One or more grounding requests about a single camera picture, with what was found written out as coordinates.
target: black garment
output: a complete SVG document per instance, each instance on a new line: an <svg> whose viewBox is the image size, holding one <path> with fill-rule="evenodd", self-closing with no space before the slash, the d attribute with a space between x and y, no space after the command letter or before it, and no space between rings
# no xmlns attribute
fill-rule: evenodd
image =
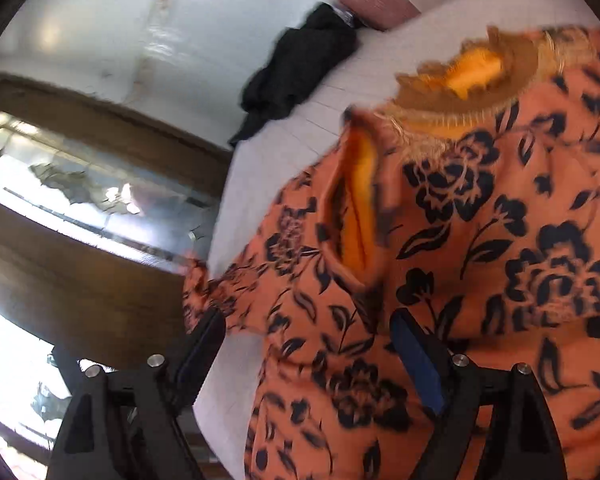
<svg viewBox="0 0 600 480"><path fill-rule="evenodd" d="M276 45L268 65L256 72L242 91L242 109L249 113L229 140L233 147L253 137L272 119L284 119L358 46L356 31L331 6L320 4L301 28L289 28Z"/></svg>

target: metal bolt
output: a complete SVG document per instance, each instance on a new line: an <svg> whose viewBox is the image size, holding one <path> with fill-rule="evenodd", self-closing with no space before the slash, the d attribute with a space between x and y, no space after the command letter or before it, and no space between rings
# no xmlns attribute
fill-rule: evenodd
<svg viewBox="0 0 600 480"><path fill-rule="evenodd" d="M464 354L456 354L451 358L451 360L459 368L464 368L469 364L469 358Z"/></svg>
<svg viewBox="0 0 600 480"><path fill-rule="evenodd" d="M100 373L101 370L102 368L100 367L100 365L91 365L84 371L84 374L87 377L95 377L97 374Z"/></svg>
<svg viewBox="0 0 600 480"><path fill-rule="evenodd" d="M516 365L516 370L518 370L523 375L531 375L533 373L531 366L529 366L526 363L518 363Z"/></svg>
<svg viewBox="0 0 600 480"><path fill-rule="evenodd" d="M158 366L160 366L162 363L164 362L164 355L161 354L154 354L151 357L149 357L146 360L146 363L151 367L151 368L157 368Z"/></svg>

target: white floor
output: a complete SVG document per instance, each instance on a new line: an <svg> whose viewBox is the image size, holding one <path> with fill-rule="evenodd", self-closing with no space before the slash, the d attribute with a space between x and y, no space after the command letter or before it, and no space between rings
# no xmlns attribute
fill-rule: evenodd
<svg viewBox="0 0 600 480"><path fill-rule="evenodd" d="M110 100L227 147L240 90L320 0L27 0L0 72Z"/></svg>

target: orange floral garment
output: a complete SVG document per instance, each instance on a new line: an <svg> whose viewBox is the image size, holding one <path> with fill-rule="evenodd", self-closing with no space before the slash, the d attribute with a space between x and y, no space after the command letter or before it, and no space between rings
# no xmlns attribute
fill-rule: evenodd
<svg viewBox="0 0 600 480"><path fill-rule="evenodd" d="M265 337L246 477L408 478L432 433L386 325L406 306L483 367L532 365L570 479L600 469L600 32L595 61L538 82L441 160L404 161L391 124L353 110L339 143L280 191L219 280L194 263L186 323L209 306ZM344 153L368 134L377 250L340 255ZM478 422L487 428L489 413ZM460 473L473 478L477 431Z"/></svg>

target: orange inner lining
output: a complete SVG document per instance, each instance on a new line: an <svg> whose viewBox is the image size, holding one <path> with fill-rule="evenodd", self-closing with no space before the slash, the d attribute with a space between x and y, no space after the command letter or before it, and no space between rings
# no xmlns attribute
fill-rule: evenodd
<svg viewBox="0 0 600 480"><path fill-rule="evenodd" d="M346 210L341 242L342 262L359 280L364 278L376 247L372 180L377 164L373 141L361 128L352 126L344 157Z"/></svg>

